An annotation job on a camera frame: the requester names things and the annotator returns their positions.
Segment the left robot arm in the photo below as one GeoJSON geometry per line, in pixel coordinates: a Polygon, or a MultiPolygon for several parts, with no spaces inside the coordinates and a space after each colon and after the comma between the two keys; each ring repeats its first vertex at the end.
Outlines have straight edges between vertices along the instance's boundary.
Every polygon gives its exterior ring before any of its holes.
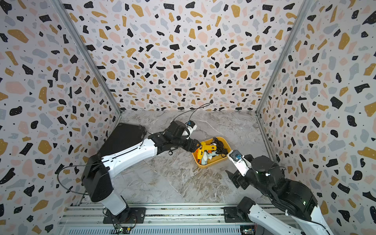
{"type": "Polygon", "coordinates": [[[164,131],[148,135],[143,126],[119,124],[84,168],[82,184],[91,201],[101,203],[114,218],[126,218],[129,206],[114,189],[112,178],[138,162],[164,152],[181,148],[194,153],[201,146],[198,140],[191,139],[196,128],[192,120],[186,123],[173,120],[164,131]]]}

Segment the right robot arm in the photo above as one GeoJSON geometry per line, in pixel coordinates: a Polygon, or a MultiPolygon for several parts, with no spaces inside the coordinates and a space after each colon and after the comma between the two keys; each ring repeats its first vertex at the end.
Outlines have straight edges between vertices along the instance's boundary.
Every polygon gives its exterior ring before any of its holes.
{"type": "Polygon", "coordinates": [[[237,206],[224,209],[226,222],[253,222],[256,228],[262,227],[274,235],[333,234],[311,189],[285,178],[284,168],[278,163],[266,156],[242,155],[238,150],[227,157],[237,168],[236,172],[227,173],[236,188],[254,187],[299,227],[288,225],[248,197],[242,198],[237,206]]]}

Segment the yellow storage box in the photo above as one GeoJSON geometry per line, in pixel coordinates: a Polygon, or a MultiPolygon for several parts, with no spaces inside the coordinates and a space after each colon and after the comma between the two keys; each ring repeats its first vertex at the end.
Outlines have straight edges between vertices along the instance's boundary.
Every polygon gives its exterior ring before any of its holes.
{"type": "MultiPolygon", "coordinates": [[[[224,142],[224,144],[225,144],[225,147],[228,149],[228,151],[229,152],[231,152],[231,147],[229,146],[229,144],[227,143],[227,141],[224,139],[224,138],[222,138],[222,137],[217,137],[217,138],[219,138],[221,141],[223,141],[224,142]]],[[[216,156],[216,157],[213,157],[211,160],[208,160],[208,164],[207,165],[199,165],[198,163],[197,163],[197,152],[195,151],[194,153],[193,153],[193,158],[194,158],[194,160],[195,160],[195,163],[200,167],[200,168],[208,168],[208,167],[210,167],[210,166],[212,166],[212,165],[215,165],[215,164],[217,164],[217,163],[220,163],[221,161],[224,161],[224,160],[227,160],[227,155],[225,156],[225,157],[221,157],[221,156],[216,156]]]]}

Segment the white glue gun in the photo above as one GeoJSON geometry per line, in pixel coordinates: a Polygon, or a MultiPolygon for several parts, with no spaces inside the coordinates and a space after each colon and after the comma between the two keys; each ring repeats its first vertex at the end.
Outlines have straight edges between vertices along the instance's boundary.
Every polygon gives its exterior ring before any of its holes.
{"type": "Polygon", "coordinates": [[[208,160],[211,160],[213,157],[216,157],[216,156],[217,156],[216,151],[212,151],[211,153],[204,151],[203,157],[201,159],[201,165],[207,165],[208,160]]]}

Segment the yellow glue gun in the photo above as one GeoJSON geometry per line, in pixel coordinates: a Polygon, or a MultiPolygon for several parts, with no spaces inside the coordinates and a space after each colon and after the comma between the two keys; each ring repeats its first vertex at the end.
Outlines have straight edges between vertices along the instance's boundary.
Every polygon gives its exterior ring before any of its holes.
{"type": "Polygon", "coordinates": [[[206,142],[201,142],[201,147],[196,151],[197,152],[197,159],[203,157],[204,151],[211,153],[212,151],[216,151],[217,156],[225,157],[229,151],[225,147],[223,141],[221,141],[217,137],[213,137],[211,140],[206,142]]]}

